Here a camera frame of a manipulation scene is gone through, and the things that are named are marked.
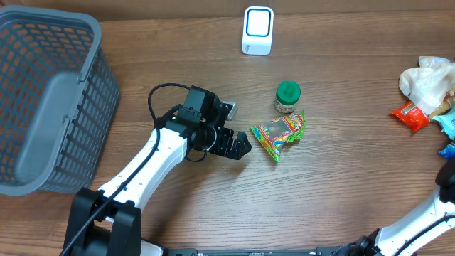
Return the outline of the green candy bag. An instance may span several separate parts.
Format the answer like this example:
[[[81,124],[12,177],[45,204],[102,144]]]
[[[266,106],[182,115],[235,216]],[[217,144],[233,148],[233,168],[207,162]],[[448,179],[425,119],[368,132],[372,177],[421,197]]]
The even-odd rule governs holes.
[[[250,127],[255,138],[276,162],[280,162],[284,145],[301,140],[305,128],[303,110]]]

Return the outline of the green capped bottle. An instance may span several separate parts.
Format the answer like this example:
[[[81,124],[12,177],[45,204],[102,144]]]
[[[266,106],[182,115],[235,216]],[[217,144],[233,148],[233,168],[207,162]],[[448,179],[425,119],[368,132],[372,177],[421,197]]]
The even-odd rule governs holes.
[[[301,97],[301,88],[294,81],[281,82],[277,88],[274,107],[283,114],[292,113]]]

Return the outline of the orange pasta packet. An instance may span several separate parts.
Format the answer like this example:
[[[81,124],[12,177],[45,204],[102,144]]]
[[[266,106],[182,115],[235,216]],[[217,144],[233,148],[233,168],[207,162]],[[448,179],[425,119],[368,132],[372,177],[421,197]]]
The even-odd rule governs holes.
[[[454,91],[447,92],[442,103],[430,114],[425,114],[418,106],[408,101],[403,106],[391,111],[391,115],[397,117],[399,121],[408,126],[413,132],[426,127],[432,118],[447,113],[454,106]]]

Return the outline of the white brown cookie bag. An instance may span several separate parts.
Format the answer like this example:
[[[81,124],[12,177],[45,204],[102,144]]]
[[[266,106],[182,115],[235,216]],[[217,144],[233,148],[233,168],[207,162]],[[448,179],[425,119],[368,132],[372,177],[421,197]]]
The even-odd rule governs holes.
[[[435,56],[419,56],[419,67],[405,70],[399,89],[425,114],[433,113],[444,98],[454,96],[454,63]]]

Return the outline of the teal wipes packet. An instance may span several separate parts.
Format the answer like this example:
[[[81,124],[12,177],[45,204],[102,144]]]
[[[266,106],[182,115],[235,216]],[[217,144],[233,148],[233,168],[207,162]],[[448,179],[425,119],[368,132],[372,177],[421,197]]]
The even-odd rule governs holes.
[[[447,134],[450,140],[454,140],[454,107],[446,114],[437,115],[432,118],[441,126],[441,130]]]

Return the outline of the blue packet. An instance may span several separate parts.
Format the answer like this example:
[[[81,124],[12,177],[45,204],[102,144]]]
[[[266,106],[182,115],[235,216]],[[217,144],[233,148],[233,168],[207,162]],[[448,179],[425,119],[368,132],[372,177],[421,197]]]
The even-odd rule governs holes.
[[[439,155],[444,157],[446,160],[451,160],[455,157],[455,144],[451,142],[444,149],[439,151]]]

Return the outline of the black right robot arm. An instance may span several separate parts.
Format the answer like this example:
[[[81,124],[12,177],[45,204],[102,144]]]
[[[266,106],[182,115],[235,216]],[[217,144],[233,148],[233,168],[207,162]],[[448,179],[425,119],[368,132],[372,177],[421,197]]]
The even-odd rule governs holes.
[[[362,236],[344,255],[413,255],[454,227],[454,160],[448,160],[435,178],[430,196],[405,217]]]

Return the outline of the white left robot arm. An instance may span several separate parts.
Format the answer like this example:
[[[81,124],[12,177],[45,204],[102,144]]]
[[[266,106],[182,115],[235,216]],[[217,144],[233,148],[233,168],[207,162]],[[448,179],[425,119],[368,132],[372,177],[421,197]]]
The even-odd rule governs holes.
[[[96,191],[81,188],[68,219],[62,255],[148,255],[167,251],[142,237],[142,212],[178,164],[195,150],[239,160],[251,150],[244,132],[225,127],[237,108],[232,102],[191,86],[183,104],[160,117],[141,151]]]

